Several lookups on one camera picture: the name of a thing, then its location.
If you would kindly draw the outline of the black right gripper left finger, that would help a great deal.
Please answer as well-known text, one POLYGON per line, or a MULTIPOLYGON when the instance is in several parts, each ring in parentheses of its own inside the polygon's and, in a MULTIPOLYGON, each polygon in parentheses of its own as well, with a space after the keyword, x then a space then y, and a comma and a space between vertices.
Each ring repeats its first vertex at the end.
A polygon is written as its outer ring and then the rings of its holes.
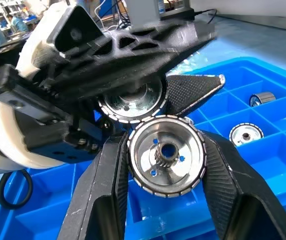
POLYGON ((129 134, 110 136, 79 178, 57 240, 124 240, 129 134))

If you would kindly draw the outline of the blue plastic compartment tray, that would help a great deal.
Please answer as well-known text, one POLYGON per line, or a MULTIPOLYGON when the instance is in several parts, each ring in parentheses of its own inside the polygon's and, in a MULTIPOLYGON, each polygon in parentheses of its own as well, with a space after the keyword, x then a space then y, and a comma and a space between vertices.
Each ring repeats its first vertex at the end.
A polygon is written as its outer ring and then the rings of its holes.
MULTIPOLYGON (((238 147, 269 184, 286 209, 286 71, 255 58, 238 57, 193 71, 219 75, 225 86, 190 114, 201 130, 229 137, 240 123, 257 125, 264 137, 238 147), (249 106, 252 94, 272 92, 276 100, 249 106)), ((33 193, 17 210, 0 206, 0 240, 56 240, 72 192, 89 162, 65 164, 29 173, 33 193)), ((190 193, 164 199, 128 182, 125 240, 217 240, 213 222, 199 185, 190 193)))

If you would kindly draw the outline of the grey plastic block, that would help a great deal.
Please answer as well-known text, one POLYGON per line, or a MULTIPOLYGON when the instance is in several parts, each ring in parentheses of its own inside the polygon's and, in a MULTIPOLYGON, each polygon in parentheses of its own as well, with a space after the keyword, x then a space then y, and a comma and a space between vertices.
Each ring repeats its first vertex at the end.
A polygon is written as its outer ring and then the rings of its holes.
POLYGON ((131 25, 135 28, 160 20, 157 0, 125 0, 131 25))

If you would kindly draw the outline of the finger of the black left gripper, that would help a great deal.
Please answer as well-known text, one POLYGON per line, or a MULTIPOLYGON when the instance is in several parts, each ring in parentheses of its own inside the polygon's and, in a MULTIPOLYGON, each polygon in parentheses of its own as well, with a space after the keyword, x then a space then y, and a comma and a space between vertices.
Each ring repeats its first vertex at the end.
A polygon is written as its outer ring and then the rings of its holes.
POLYGON ((170 75, 165 114, 186 117, 200 108, 225 85, 220 75, 170 75))
POLYGON ((57 76, 57 96, 88 98, 137 89, 216 36, 214 25, 203 21, 159 21, 112 31, 69 55, 57 76))

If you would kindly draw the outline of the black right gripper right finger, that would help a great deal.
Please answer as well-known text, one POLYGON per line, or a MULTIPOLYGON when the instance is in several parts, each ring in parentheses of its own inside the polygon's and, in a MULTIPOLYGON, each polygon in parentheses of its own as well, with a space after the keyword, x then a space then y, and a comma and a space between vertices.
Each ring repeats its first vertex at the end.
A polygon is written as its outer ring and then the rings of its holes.
POLYGON ((203 190, 220 240, 286 240, 286 210, 263 177, 229 140, 200 135, 207 152, 203 190))

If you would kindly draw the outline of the white backdrop sheet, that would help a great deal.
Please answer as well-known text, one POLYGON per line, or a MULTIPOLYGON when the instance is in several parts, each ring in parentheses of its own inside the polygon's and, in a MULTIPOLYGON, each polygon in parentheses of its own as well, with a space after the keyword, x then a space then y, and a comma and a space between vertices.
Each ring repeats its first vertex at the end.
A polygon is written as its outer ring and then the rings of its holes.
POLYGON ((286 17, 286 0, 190 0, 195 11, 216 9, 223 15, 286 17))

